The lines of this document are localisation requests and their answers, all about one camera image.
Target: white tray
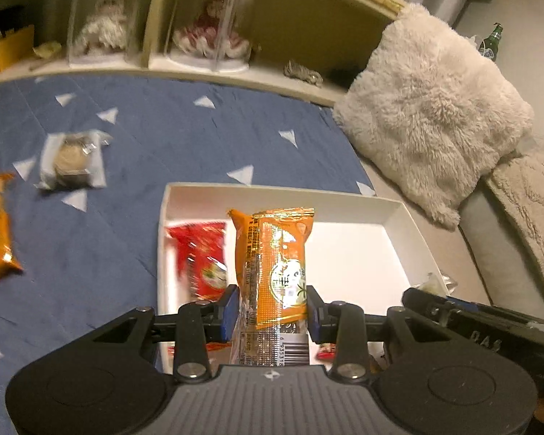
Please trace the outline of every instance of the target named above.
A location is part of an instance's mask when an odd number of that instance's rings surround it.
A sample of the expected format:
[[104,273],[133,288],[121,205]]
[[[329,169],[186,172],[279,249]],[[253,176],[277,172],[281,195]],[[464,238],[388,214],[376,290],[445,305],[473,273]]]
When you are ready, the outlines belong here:
[[[228,184],[171,183],[166,186],[158,240],[158,313],[174,314],[189,294],[177,281],[176,250],[165,227],[189,222],[227,221],[225,258],[229,283],[236,283],[235,228],[231,208],[252,214],[276,207],[313,207],[312,233],[306,242],[306,278],[325,302],[347,301],[367,314],[384,315],[399,306],[410,286],[430,276],[447,292],[441,273],[419,229],[402,202],[357,194],[246,187]],[[166,373],[172,372],[169,344],[161,345]],[[310,342],[311,362],[318,346]],[[227,363],[228,352],[210,355],[212,365]]]

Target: green glass bottle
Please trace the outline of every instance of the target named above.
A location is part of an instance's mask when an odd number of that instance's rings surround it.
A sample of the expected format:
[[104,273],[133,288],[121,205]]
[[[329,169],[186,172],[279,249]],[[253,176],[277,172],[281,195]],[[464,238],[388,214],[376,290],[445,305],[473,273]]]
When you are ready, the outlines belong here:
[[494,62],[498,56],[498,44],[502,39],[503,27],[500,23],[495,23],[495,29],[490,36],[486,37],[480,44],[479,53],[488,59],[492,59]]

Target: barcode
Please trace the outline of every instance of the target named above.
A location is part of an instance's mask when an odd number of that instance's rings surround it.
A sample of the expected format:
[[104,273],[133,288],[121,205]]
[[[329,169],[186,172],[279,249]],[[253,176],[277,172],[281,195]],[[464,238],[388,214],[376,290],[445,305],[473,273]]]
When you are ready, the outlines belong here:
[[285,341],[282,347],[280,366],[308,365],[310,363],[308,342],[294,343]]

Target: blue bedsheet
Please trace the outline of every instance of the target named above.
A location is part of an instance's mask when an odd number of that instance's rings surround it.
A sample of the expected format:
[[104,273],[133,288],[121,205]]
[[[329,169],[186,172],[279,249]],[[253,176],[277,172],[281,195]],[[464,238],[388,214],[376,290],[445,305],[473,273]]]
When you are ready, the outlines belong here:
[[[202,97],[213,108],[194,104]],[[83,212],[63,202],[67,192],[45,195],[33,185],[47,133],[86,129],[104,130],[113,141],[103,151],[108,186],[88,190]],[[291,130],[296,146],[279,134]],[[134,76],[0,84],[0,171],[22,161],[17,165],[28,169],[33,158],[28,178],[19,167],[22,176],[7,191],[25,271],[0,280],[0,435],[15,432],[4,391],[17,370],[135,306],[156,305],[166,183],[235,183],[227,173],[253,165],[254,184],[355,193],[357,182],[371,185],[330,109]]]

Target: doll in glass case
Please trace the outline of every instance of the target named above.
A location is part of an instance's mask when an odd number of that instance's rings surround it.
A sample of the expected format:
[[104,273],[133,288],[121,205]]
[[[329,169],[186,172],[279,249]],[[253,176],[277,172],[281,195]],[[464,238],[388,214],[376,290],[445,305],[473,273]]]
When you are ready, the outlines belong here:
[[97,0],[74,42],[76,55],[106,55],[125,51],[128,17],[123,0]]
[[[224,0],[208,1],[193,24],[174,31],[175,45],[185,54],[194,57],[215,58],[220,23],[224,18],[225,9]],[[229,59],[250,57],[251,45],[248,39],[239,36],[234,30],[226,36],[226,39],[222,41],[221,50],[225,57]]]

